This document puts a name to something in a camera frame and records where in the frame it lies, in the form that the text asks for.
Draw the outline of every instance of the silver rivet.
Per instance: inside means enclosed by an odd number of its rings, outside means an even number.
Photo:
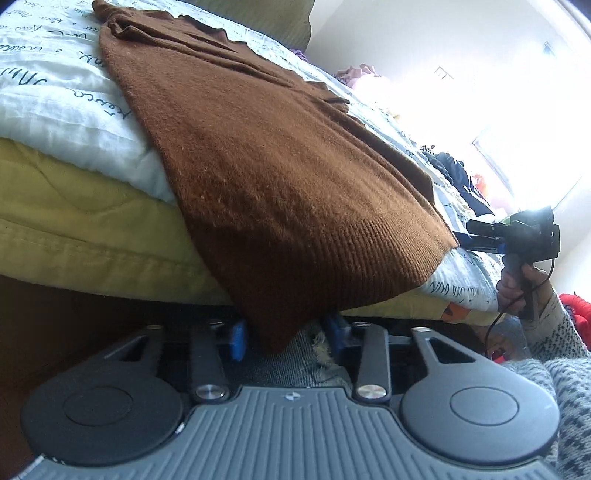
[[[220,385],[200,385],[195,390],[195,395],[197,395],[202,400],[219,400],[220,398],[226,395],[226,388],[221,387]]]
[[[367,400],[376,400],[386,396],[386,389],[380,385],[361,385],[357,388],[357,395]]]

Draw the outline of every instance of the knit fabric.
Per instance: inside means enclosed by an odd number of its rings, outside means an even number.
[[[267,351],[418,287],[456,246],[429,176],[325,84],[190,17],[93,8],[199,254]]]
[[[538,322],[523,322],[534,359],[504,366],[549,391],[560,409],[560,430],[547,460],[565,480],[591,478],[591,353],[556,293]]]

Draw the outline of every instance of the black cable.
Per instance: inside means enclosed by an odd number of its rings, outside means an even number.
[[[532,293],[535,292],[536,290],[538,290],[542,285],[544,285],[546,282],[548,282],[550,280],[550,277],[552,276],[552,272],[554,271],[554,262],[555,261],[556,261],[556,259],[553,258],[552,259],[552,267],[550,267],[550,272],[548,273],[548,276],[545,278],[545,280],[542,283],[540,283],[539,285],[536,285],[534,288],[532,288],[532,290],[531,290]],[[509,308],[511,306],[513,306],[515,303],[517,303],[518,301],[520,301],[524,296],[525,296],[525,293],[522,293],[517,298],[513,299],[512,301],[510,301],[509,302],[509,305],[507,305],[504,309],[501,310],[501,312],[498,314],[498,316],[495,319],[495,321],[492,322],[491,325],[488,327],[488,330],[486,331],[486,335],[484,336],[484,355],[485,355],[485,357],[489,358],[489,356],[488,356],[488,337],[491,334],[492,328],[501,319],[501,317],[505,313],[507,313],[507,310],[509,310]]]

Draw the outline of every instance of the purple cloth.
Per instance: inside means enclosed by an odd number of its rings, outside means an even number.
[[[310,63],[310,61],[308,60],[308,58],[306,57],[306,55],[304,55],[304,52],[302,52],[301,50],[292,50],[292,49],[290,49],[290,52],[295,53],[298,58],[301,58],[302,60]]]

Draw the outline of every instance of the pink cloth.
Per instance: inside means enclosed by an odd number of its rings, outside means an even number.
[[[344,83],[347,87],[353,89],[357,80],[359,80],[364,75],[371,75],[372,77],[381,77],[375,73],[375,69],[371,65],[367,65],[366,63],[362,63],[359,65],[359,68],[354,69],[352,66],[346,70],[339,70],[336,73],[336,79]]]

